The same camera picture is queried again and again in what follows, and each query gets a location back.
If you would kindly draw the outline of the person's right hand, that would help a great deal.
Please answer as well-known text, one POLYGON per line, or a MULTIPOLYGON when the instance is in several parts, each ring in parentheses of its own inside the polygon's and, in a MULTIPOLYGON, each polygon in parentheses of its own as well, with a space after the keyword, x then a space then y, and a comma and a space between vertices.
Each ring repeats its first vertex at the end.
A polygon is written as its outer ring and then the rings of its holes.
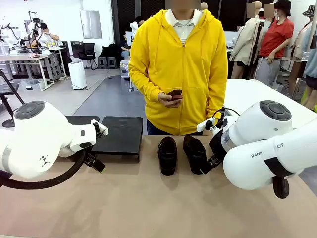
POLYGON ((182 97, 173 98, 171 95, 160 92, 158 101, 167 108, 178 108, 182 103, 182 97))

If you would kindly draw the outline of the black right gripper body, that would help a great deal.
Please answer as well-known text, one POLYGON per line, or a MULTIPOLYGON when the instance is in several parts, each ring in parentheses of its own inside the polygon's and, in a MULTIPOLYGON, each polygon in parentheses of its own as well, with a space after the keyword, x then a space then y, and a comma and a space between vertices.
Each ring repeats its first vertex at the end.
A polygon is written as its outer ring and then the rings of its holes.
POLYGON ((211 141, 209 142, 209 146, 212 150, 213 157, 217 160, 223 160, 225 157, 225 149, 221 143, 221 137, 223 135, 223 131, 220 130, 216 135, 213 136, 211 141))

